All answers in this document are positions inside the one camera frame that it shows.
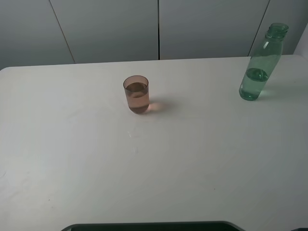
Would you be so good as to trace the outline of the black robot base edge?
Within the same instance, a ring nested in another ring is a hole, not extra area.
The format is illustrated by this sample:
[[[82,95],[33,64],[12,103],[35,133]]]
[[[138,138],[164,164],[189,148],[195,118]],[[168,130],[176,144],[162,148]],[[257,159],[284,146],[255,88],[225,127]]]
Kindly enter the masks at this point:
[[[241,231],[227,221],[74,224],[64,231]]]

